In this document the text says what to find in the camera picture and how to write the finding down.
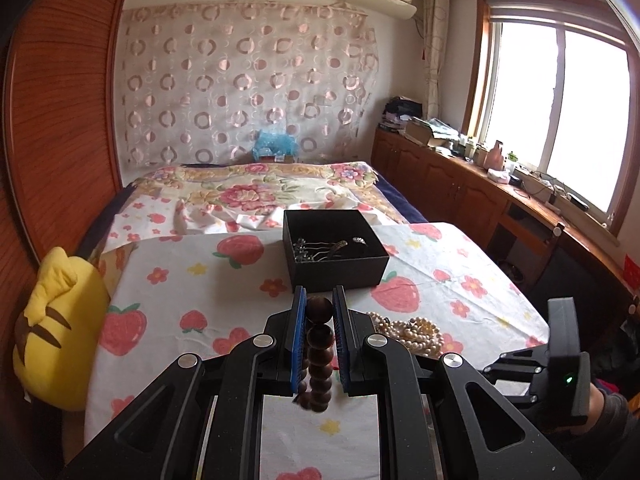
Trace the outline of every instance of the bed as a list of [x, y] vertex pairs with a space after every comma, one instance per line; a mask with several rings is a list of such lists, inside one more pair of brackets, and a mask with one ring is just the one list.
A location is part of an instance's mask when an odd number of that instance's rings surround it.
[[[390, 255], [378, 287], [347, 291], [350, 308], [392, 320], [428, 317], [444, 332], [442, 350], [476, 367], [546, 340], [543, 319], [469, 238], [427, 223], [365, 163], [161, 168], [116, 197], [82, 249], [108, 227], [93, 258], [112, 307], [95, 357], [85, 443], [178, 355], [227, 353], [290, 308], [282, 218], [285, 209], [308, 208], [359, 210]], [[264, 251], [238, 268], [221, 248], [245, 236]], [[375, 399], [348, 399], [337, 372], [333, 395], [322, 414], [266, 400], [261, 478], [379, 477]]]
[[88, 257], [95, 246], [91, 260], [113, 294], [136, 242], [279, 230], [284, 210], [319, 208], [357, 209], [372, 225], [426, 222], [364, 162], [171, 166], [151, 172], [123, 190], [94, 222], [79, 255]]

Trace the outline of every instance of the window frame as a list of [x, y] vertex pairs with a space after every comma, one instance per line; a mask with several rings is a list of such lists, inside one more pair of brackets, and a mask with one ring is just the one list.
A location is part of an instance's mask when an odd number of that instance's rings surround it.
[[[598, 0], [561, 0], [589, 7], [599, 12], [603, 10], [610, 13], [612, 20], [618, 20], [615, 13], [609, 6]], [[495, 80], [497, 70], [493, 67], [499, 60], [499, 38], [500, 23], [491, 23], [489, 20], [490, 8], [487, 0], [478, 0], [476, 16], [476, 49], [472, 62], [471, 81], [466, 103], [465, 115], [463, 119], [462, 132], [469, 137], [484, 139], [488, 129], [491, 116], [491, 106], [494, 101]], [[546, 171], [551, 152], [555, 143], [558, 130], [560, 112], [562, 107], [562, 93], [564, 91], [564, 63], [565, 63], [565, 31], [561, 27], [556, 28], [556, 38], [558, 38], [559, 55], [558, 64], [562, 70], [557, 70], [556, 89], [549, 121], [549, 131], [546, 135], [545, 147], [540, 163], [540, 168]], [[614, 236], [617, 236], [628, 211], [631, 198], [636, 187], [640, 170], [640, 59], [638, 51], [630, 38], [626, 38], [625, 44], [621, 46], [613, 43], [626, 51], [629, 66], [629, 117], [626, 132], [626, 145], [623, 158], [620, 164], [620, 172], [616, 181], [616, 187], [611, 199], [608, 212], [601, 212], [579, 193], [567, 186], [564, 188], [590, 205], [589, 214], [599, 223], [606, 224], [607, 229]]]

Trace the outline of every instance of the sheer curtain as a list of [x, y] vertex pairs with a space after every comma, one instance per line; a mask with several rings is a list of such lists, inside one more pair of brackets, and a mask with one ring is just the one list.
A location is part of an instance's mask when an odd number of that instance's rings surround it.
[[362, 158], [358, 124], [378, 72], [364, 13], [213, 2], [123, 12], [116, 139], [127, 168], [247, 159], [259, 131], [302, 162]]
[[449, 28], [449, 0], [424, 0], [424, 97], [422, 114], [425, 119], [440, 114], [438, 80], [444, 63]]

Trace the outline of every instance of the black metal frame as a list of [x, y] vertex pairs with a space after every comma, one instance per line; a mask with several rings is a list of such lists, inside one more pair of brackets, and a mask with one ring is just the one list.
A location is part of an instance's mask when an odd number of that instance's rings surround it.
[[[291, 310], [272, 315], [264, 334], [227, 356], [201, 361], [182, 355], [60, 479], [257, 480], [262, 396], [292, 396], [305, 303], [304, 289], [296, 288]], [[571, 299], [550, 302], [548, 344], [502, 354], [482, 372], [458, 354], [413, 356], [398, 341], [376, 334], [367, 314], [347, 308], [341, 286], [334, 289], [333, 304], [344, 391], [378, 396], [382, 480], [435, 480], [438, 455], [446, 479], [580, 478], [535, 426], [586, 421], [589, 361], [579, 352]], [[492, 384], [500, 379], [530, 383], [529, 392], [504, 397]]]

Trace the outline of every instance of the wooden wardrobe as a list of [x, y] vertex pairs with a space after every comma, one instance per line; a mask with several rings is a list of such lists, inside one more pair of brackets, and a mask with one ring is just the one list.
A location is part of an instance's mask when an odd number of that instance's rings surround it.
[[0, 57], [0, 424], [44, 478], [62, 465], [59, 414], [24, 400], [14, 323], [38, 261], [54, 246], [72, 254], [121, 188], [112, 81], [122, 2], [33, 0]]

